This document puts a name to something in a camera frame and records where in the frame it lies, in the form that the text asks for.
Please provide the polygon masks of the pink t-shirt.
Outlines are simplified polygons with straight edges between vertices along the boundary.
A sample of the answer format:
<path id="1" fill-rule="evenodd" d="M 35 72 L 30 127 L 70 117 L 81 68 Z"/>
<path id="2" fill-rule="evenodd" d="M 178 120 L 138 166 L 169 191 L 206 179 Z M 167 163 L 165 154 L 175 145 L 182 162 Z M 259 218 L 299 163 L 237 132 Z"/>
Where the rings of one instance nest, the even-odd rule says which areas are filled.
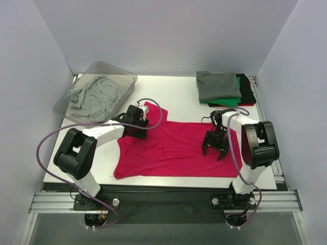
<path id="1" fill-rule="evenodd" d="M 228 153 L 219 160 L 219 152 L 209 147 L 202 152 L 205 134 L 211 129 L 200 122 L 168 121 L 168 112 L 146 102 L 149 107 L 149 125 L 159 124 L 147 132 L 146 139 L 126 136 L 118 139 L 120 158 L 114 177 L 219 177 L 235 178 L 238 175 L 233 160 L 242 167 L 239 143 L 231 131 L 234 154 Z"/>

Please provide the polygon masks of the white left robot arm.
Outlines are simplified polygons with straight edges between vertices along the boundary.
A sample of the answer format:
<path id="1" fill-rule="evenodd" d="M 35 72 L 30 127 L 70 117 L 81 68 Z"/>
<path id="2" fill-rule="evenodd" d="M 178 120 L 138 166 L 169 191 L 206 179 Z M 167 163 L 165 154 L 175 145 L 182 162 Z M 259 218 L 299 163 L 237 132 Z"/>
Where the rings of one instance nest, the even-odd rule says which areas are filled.
<path id="1" fill-rule="evenodd" d="M 126 113 L 112 118 L 101 126 L 85 130 L 71 128 L 67 131 L 55 154 L 54 164 L 88 194 L 85 204 L 91 210 L 98 210 L 103 205 L 103 197 L 98 194 L 101 190 L 100 185 L 91 173 L 96 149 L 125 136 L 147 138 L 148 112 L 148 106 L 130 105 Z"/>

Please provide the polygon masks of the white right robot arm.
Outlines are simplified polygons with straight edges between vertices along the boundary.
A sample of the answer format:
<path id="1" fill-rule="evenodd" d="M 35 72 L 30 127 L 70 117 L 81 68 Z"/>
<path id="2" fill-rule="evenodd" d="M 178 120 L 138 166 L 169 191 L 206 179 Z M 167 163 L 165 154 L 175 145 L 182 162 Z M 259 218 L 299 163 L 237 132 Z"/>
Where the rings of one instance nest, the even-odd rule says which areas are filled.
<path id="1" fill-rule="evenodd" d="M 207 148 L 213 147 L 220 152 L 218 160 L 231 153 L 238 176 L 231 183 L 233 192 L 226 196 L 231 208 L 239 208 L 244 202 L 244 194 L 256 188 L 256 182 L 262 172 L 279 159 L 279 148 L 272 122 L 251 119 L 250 112 L 244 108 L 231 107 L 214 110 L 208 117 L 212 129 L 207 131 L 203 143 L 202 154 Z M 242 167 L 238 167 L 232 145 L 231 131 L 241 136 Z"/>

